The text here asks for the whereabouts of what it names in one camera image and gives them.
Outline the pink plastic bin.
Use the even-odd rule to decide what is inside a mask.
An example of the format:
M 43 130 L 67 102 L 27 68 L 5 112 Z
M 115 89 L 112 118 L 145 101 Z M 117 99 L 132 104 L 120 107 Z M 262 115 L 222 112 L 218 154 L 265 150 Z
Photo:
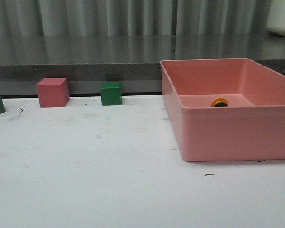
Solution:
M 285 76 L 247 58 L 164 60 L 162 94 L 183 160 L 285 159 Z M 218 97 L 228 107 L 211 107 Z

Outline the pink cube by counter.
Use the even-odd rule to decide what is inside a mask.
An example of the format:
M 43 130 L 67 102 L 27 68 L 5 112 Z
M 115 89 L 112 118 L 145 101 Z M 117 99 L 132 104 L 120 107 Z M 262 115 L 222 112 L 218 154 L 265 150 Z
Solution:
M 70 99 L 67 78 L 44 78 L 36 87 L 41 108 L 64 107 Z

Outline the yellow push button switch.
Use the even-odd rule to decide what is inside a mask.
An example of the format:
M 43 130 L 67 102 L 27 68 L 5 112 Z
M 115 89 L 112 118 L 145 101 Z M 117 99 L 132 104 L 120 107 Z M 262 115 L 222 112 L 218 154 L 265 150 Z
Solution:
M 228 100 L 223 97 L 215 98 L 211 102 L 211 107 L 228 107 Z

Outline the white appliance on counter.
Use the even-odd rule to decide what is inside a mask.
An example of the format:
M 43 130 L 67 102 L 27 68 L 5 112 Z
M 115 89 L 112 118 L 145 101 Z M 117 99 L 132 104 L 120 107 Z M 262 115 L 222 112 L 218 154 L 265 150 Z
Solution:
M 271 1 L 266 29 L 285 37 L 285 0 Z

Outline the green cube centre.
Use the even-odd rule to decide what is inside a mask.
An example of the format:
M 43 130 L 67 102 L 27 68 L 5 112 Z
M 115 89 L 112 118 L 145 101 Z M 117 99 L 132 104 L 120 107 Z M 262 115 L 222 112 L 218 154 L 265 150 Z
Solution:
M 121 105 L 121 82 L 103 82 L 101 85 L 102 106 Z

